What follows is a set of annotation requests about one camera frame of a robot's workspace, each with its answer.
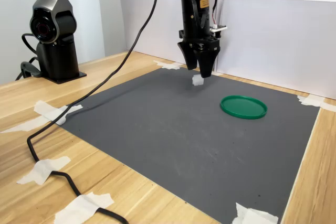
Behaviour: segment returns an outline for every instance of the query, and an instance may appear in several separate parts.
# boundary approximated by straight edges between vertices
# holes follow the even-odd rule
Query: green lid
[[[263,102],[242,95],[223,98],[220,107],[229,115],[243,119],[259,119],[267,113],[267,106]]]

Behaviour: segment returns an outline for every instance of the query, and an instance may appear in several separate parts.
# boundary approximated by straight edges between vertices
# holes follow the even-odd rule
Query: wooden table
[[[81,64],[80,70],[88,76],[62,85],[42,78],[28,78],[0,86],[0,132],[37,117],[33,108],[38,100],[59,108],[82,97],[107,77],[124,56],[122,53]],[[169,63],[134,52],[121,71],[97,92],[160,68],[153,60]],[[308,95],[225,74],[222,76],[305,97]],[[326,102],[336,105],[335,100],[326,99]],[[282,223],[336,223],[335,114],[320,109]],[[35,163],[26,139],[36,130],[0,134],[0,223],[53,223],[55,213],[76,197],[62,177],[51,176],[42,186],[16,184]],[[95,194],[110,193],[115,203],[108,209],[124,216],[130,223],[217,223],[56,125],[33,139],[33,144],[40,159],[70,157],[71,162],[61,171],[70,174],[83,194],[91,191]],[[97,213],[87,223],[117,222]]]

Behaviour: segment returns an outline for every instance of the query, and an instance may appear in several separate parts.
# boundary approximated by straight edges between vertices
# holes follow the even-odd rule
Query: white tape
[[[270,215],[267,212],[258,211],[251,208],[245,208],[236,203],[237,217],[232,224],[277,224],[278,217]]]
[[[19,124],[15,127],[12,127],[8,130],[2,131],[0,133],[8,133],[8,132],[15,132],[15,131],[31,131],[33,129],[36,129],[38,127],[41,127],[42,125],[56,119],[61,113],[67,108],[67,106],[63,106],[59,109],[54,108],[53,106],[49,105],[46,102],[38,101],[35,104],[34,111],[40,114],[41,116],[34,118],[32,120],[29,120],[27,122],[24,122],[22,124]],[[82,109],[82,105],[73,106],[71,109],[60,119],[57,121],[58,125],[62,125],[66,121],[66,115],[74,112],[76,110]]]
[[[35,119],[29,120],[25,123],[19,124],[18,126],[2,131],[0,133],[8,133],[8,132],[15,132],[15,131],[31,131],[35,128],[41,127],[47,122],[50,122],[50,121],[41,115]]]
[[[177,69],[180,69],[180,66],[183,65],[182,63],[177,63],[177,62],[174,62],[171,64],[159,62],[157,60],[155,60],[154,62],[156,62],[158,66],[162,66],[162,68],[166,68],[166,69],[176,69],[177,70]]]
[[[56,213],[54,224],[80,224],[90,219],[98,208],[107,208],[114,201],[109,194],[80,195],[63,210]]]
[[[67,108],[67,106],[63,106],[63,107],[57,109],[57,108],[54,108],[53,106],[49,105],[48,103],[46,103],[44,101],[38,101],[35,104],[34,111],[39,113],[40,115],[44,116],[45,118],[49,119],[50,121],[53,121],[59,115],[61,115],[66,108]],[[71,107],[71,109],[61,119],[59,119],[56,123],[58,125],[64,124],[65,121],[66,121],[65,117],[66,117],[67,114],[69,114],[71,112],[74,112],[76,110],[80,110],[82,108],[83,108],[82,105]]]
[[[199,86],[204,84],[204,79],[200,74],[196,74],[193,76],[193,85],[194,86]]]
[[[307,97],[301,97],[298,95],[299,101],[303,105],[310,105],[315,107],[321,107],[325,110],[330,110],[336,112],[336,106],[324,102],[324,97],[319,97],[317,95],[310,94]]]
[[[38,185],[43,185],[52,171],[61,170],[70,161],[71,159],[69,157],[60,157],[54,160],[40,160],[34,165],[34,168],[30,173],[20,179],[17,183],[23,185],[35,181]]]

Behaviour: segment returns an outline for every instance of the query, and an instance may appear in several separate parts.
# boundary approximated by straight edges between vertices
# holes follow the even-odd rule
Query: camera lens
[[[44,43],[53,42],[56,38],[57,31],[51,20],[49,12],[38,10],[31,21],[30,27],[37,39]]]

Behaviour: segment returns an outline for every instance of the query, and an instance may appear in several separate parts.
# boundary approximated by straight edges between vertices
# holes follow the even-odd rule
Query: orange label
[[[199,5],[201,8],[207,8],[209,7],[209,0],[201,0]]]

